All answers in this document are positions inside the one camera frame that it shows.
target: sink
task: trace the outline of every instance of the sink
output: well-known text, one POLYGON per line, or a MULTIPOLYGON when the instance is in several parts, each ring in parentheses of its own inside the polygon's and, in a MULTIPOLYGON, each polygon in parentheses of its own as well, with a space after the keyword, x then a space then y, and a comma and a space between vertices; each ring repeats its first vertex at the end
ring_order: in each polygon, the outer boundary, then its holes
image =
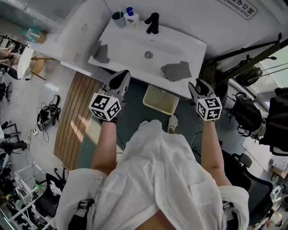
POLYGON ((110 62, 100 63, 91 56, 88 63, 114 71, 127 69, 136 79, 191 98, 188 82, 196 82, 207 44, 163 26, 159 26, 158 34, 147 34, 148 27, 140 21, 136 29, 119 28, 111 20, 99 39, 108 45, 110 62), (192 77, 171 82, 160 68, 180 61, 189 63, 192 77))

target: wooden floor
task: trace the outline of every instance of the wooden floor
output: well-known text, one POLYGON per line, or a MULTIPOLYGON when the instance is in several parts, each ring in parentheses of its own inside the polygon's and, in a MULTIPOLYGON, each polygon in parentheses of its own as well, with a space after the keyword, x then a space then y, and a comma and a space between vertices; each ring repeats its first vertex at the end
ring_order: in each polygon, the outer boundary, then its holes
POLYGON ((88 108, 101 83, 77 72, 71 83, 57 130, 54 155, 69 169, 75 169, 84 133, 91 117, 88 108))

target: basket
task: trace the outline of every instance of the basket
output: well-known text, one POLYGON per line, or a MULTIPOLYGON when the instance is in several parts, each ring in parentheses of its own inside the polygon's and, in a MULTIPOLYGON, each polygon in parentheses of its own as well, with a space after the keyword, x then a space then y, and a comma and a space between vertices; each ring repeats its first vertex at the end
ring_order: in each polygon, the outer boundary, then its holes
POLYGON ((162 113, 172 115, 179 102, 179 97, 165 90, 149 85, 143 98, 143 104, 162 113))

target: faucet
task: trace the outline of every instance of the faucet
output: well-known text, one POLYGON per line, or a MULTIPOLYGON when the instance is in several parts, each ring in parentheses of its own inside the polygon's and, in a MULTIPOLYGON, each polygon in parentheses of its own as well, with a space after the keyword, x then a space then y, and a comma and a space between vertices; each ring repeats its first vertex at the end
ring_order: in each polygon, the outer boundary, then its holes
POLYGON ((148 19, 146 19, 145 23, 148 25, 151 23, 148 30, 146 31, 147 34, 151 34, 151 32, 153 34, 159 33, 159 29, 158 29, 158 27, 159 27, 159 14, 158 13, 151 14, 151 16, 148 19))

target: power strip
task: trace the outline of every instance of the power strip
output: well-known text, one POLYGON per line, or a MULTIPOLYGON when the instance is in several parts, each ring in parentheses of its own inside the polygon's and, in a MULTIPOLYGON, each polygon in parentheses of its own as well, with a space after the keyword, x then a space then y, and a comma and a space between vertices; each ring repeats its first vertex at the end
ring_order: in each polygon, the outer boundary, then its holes
POLYGON ((38 132, 37 129, 34 129, 34 130, 32 130, 32 133, 33 133, 34 136, 36 136, 39 132, 38 132))

